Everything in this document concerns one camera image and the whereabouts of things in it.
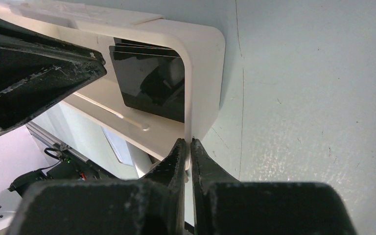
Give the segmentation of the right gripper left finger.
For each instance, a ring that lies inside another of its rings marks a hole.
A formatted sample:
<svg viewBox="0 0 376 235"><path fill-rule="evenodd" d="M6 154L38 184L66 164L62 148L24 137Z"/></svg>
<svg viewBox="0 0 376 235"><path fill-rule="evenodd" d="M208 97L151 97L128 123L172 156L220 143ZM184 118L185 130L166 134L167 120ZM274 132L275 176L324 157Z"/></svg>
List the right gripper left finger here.
<svg viewBox="0 0 376 235"><path fill-rule="evenodd" d="M182 235L186 141L137 180L32 184L9 235Z"/></svg>

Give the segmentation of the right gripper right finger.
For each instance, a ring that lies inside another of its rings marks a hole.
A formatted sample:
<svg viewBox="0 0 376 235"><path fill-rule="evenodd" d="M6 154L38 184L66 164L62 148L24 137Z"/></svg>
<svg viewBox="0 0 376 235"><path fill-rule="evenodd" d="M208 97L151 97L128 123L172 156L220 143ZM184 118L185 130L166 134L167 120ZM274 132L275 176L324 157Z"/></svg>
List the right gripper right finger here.
<svg viewBox="0 0 376 235"><path fill-rule="evenodd" d="M198 139L190 145L197 235L354 235L338 193L320 182L241 182Z"/></svg>

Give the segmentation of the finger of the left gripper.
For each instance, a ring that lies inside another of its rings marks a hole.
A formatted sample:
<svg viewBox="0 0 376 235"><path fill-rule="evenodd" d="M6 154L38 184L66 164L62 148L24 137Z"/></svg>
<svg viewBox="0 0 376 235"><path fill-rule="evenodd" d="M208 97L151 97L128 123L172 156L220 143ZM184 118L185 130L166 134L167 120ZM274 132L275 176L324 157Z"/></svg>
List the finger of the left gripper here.
<svg viewBox="0 0 376 235"><path fill-rule="evenodd" d="M0 19L0 136L106 75L96 50Z"/></svg>

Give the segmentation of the white plastic tray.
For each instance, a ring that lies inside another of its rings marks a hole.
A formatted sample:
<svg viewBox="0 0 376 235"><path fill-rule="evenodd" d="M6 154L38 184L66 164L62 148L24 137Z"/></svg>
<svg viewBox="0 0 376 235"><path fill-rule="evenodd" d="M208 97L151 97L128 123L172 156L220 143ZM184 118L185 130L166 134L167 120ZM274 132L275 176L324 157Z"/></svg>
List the white plastic tray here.
<svg viewBox="0 0 376 235"><path fill-rule="evenodd" d="M64 103L159 160L218 116L226 43L214 27L56 0L0 0L0 18L100 52L107 74Z"/></svg>

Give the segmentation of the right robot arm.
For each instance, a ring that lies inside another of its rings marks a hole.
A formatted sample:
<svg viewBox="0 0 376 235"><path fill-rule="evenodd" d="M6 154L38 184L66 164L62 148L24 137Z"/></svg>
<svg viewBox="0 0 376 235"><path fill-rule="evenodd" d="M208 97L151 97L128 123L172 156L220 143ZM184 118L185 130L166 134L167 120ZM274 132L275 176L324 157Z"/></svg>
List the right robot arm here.
<svg viewBox="0 0 376 235"><path fill-rule="evenodd" d="M241 182L198 139L178 139L136 180L66 151L0 193L5 235L354 235L338 193L319 182Z"/></svg>

